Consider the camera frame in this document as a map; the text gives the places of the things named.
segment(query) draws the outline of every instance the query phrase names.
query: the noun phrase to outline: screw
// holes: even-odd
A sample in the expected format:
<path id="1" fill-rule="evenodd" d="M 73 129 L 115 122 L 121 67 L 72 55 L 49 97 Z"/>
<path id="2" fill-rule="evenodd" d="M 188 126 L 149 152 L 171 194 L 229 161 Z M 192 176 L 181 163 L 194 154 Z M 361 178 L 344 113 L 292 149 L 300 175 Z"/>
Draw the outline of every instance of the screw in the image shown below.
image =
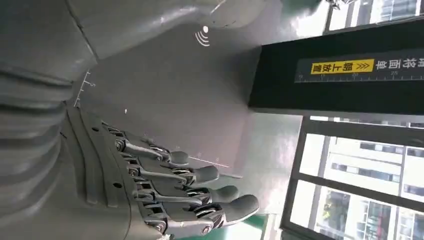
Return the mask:
<path id="1" fill-rule="evenodd" d="M 161 225 L 156 225 L 156 226 L 154 226 L 154 228 L 155 228 L 156 230 L 158 230 L 159 232 L 162 232 L 162 227 L 161 227 Z"/>
<path id="2" fill-rule="evenodd" d="M 135 170 L 130 169 L 128 173 L 130 176 L 135 176 L 137 172 Z"/>
<path id="3" fill-rule="evenodd" d="M 206 235 L 208 234 L 210 231 L 212 230 L 211 226 L 207 226 L 205 228 L 203 228 L 203 230 L 201 231 L 201 235 Z"/>

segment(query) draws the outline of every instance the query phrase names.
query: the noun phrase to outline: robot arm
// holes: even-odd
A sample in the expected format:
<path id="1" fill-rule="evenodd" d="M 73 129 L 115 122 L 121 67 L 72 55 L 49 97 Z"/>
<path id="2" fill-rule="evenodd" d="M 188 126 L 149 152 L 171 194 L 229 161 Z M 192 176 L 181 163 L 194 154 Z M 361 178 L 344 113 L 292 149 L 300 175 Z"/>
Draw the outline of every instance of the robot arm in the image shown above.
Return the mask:
<path id="1" fill-rule="evenodd" d="M 143 217 L 180 225 L 186 218 L 203 218 L 215 228 L 217 219 L 226 225 L 257 211 L 255 201 L 247 201 L 249 207 L 241 213 L 233 211 L 234 204 L 216 203 L 212 219 L 207 212 L 198 215 L 200 207 L 178 203 L 176 211 L 158 203 L 163 210 L 158 216 L 151 207 L 155 202 L 140 204 L 135 199 L 136 184 L 127 163 L 115 140 L 107 140 L 101 120 L 63 104 L 72 97 L 72 82 L 98 60 L 178 24 L 200 21 L 223 2 L 2 1 L 0 236 L 156 240 L 166 230 L 146 224 Z M 225 209 L 231 209 L 230 215 L 222 218 L 217 212 Z M 171 229 L 180 231 L 176 225 Z"/>

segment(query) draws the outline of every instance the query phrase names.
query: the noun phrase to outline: window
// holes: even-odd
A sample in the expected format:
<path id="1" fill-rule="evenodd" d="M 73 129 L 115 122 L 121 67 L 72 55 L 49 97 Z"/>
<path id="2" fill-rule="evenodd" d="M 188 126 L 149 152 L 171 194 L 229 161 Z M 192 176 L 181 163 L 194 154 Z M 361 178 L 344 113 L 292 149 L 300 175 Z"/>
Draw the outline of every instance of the window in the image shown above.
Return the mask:
<path id="1" fill-rule="evenodd" d="M 409 194 L 415 194 L 418 196 L 424 197 L 424 187 L 418 187 L 418 186 L 411 186 L 411 185 L 404 185 L 404 192 Z"/>
<path id="2" fill-rule="evenodd" d="M 422 0 L 357 0 L 330 11 L 327 31 L 402 20 L 420 16 Z"/>
<path id="3" fill-rule="evenodd" d="M 424 129 L 424 123 L 411 122 L 410 127 L 411 128 Z"/>
<path id="4" fill-rule="evenodd" d="M 423 239 L 424 129 L 315 119 L 302 121 L 281 227 L 319 240 Z"/>
<path id="5" fill-rule="evenodd" d="M 371 170 L 371 169 L 346 166 L 346 165 L 337 164 L 337 163 L 332 163 L 331 168 L 335 169 L 335 170 L 347 172 L 347 173 L 353 173 L 353 174 L 358 174 L 358 175 L 371 177 L 371 178 L 375 178 L 375 179 L 399 183 L 399 177 L 400 176 L 396 175 L 396 174 L 389 174 L 389 173 Z"/>
<path id="6" fill-rule="evenodd" d="M 362 142 L 360 144 L 360 148 L 393 154 L 402 154 L 403 152 L 403 148 L 399 146 L 382 145 L 368 142 Z"/>

